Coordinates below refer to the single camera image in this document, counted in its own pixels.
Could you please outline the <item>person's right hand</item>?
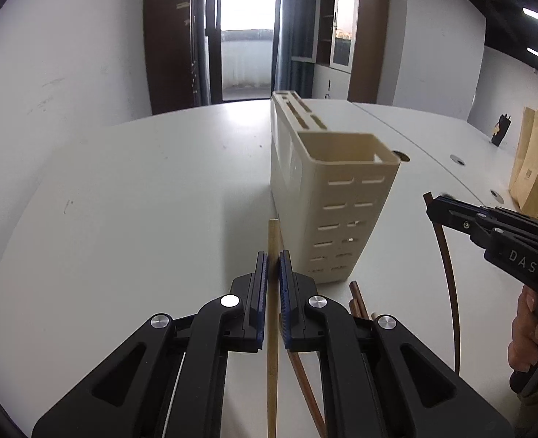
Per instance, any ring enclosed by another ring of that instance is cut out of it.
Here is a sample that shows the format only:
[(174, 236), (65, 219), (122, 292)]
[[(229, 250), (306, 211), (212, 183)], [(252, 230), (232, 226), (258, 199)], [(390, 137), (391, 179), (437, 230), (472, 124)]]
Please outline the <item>person's right hand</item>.
[(508, 364), (526, 373), (538, 362), (538, 318), (535, 315), (538, 294), (524, 286), (518, 297), (517, 314), (512, 322), (512, 340), (508, 345)]

